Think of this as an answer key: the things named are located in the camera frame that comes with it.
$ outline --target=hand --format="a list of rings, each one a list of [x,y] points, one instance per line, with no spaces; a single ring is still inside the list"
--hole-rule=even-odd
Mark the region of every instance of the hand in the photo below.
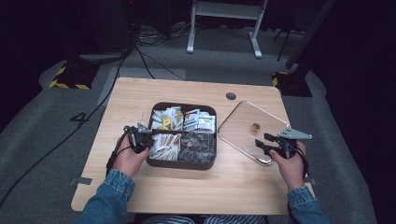
[[[141,153],[136,154],[131,149],[128,135],[129,134],[125,135],[123,139],[120,139],[122,142],[120,147],[117,149],[117,152],[120,152],[124,148],[126,149],[117,156],[113,168],[133,178],[134,175],[139,171],[143,161],[149,156],[149,148],[146,148]]]
[[[305,145],[302,142],[297,141],[297,147],[305,155]],[[290,159],[286,160],[273,149],[270,150],[270,155],[279,165],[279,172],[288,186],[288,191],[292,191],[304,185],[304,164],[299,155],[296,154]]]

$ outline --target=person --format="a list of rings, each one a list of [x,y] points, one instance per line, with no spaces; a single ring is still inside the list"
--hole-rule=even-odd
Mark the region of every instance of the person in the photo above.
[[[113,168],[96,194],[87,201],[77,223],[123,223],[127,214],[127,203],[134,192],[133,178],[149,156],[148,148],[136,154],[130,147],[128,137],[121,139],[120,147],[117,148],[119,155]],[[305,154],[305,145],[302,142],[298,141],[297,147]],[[302,159],[294,156],[286,160],[274,150],[271,150],[270,154],[279,165],[279,172],[288,187],[288,207],[292,222],[331,223],[320,209],[318,200],[304,185]],[[205,223],[246,223],[244,220],[254,220],[250,223],[265,223],[262,216],[209,216]]]

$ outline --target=sleeve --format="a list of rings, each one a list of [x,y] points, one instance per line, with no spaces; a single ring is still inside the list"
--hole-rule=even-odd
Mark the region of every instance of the sleeve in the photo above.
[[[87,201],[77,223],[122,223],[133,192],[131,177],[112,169],[96,194]]]
[[[289,192],[288,201],[290,213],[298,223],[331,223],[322,212],[318,200],[312,196],[307,186]]]

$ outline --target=gray carpet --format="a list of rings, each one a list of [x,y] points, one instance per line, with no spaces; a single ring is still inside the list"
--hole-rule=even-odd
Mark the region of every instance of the gray carpet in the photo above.
[[[254,57],[248,41],[251,28],[229,32],[225,29],[203,30],[195,39],[195,52],[186,53],[186,35],[157,47],[140,47],[141,51],[166,65],[172,71],[185,74],[186,80],[271,86],[275,71],[284,67],[293,47],[286,47],[280,62],[280,37],[276,32],[260,31],[259,45],[263,57]],[[296,43],[297,38],[290,38]],[[163,67],[146,58],[148,67],[163,74]],[[77,126],[70,118],[85,112],[90,114],[108,90],[110,77],[117,63],[103,64],[92,89],[72,90],[50,88],[58,62],[39,79],[43,87],[0,135],[0,196],[37,160],[56,147]],[[126,59],[121,76],[133,77],[144,64],[137,51]],[[282,97],[293,128],[312,133],[305,141],[311,175],[318,182],[313,186],[318,201],[333,223],[376,223],[367,185],[351,157],[325,100],[326,90],[318,77],[306,77],[312,98]],[[69,182],[81,175],[88,158],[100,118],[102,106],[71,138],[37,165],[9,194],[0,209],[0,223],[73,223],[79,212],[71,209],[75,187]],[[270,223],[288,223],[287,216],[270,216]]]

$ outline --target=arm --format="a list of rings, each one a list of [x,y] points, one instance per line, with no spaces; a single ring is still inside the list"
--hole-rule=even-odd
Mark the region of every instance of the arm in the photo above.
[[[305,145],[297,141],[297,147],[305,154]],[[303,160],[294,156],[288,160],[283,159],[274,150],[270,151],[271,157],[279,165],[279,172],[288,186],[289,210],[295,221],[305,223],[331,223],[321,211],[318,201],[304,185]]]
[[[149,155],[146,148],[140,154],[131,149],[128,137],[121,139],[113,169],[90,198],[77,223],[122,223],[127,203],[134,192],[132,178]]]

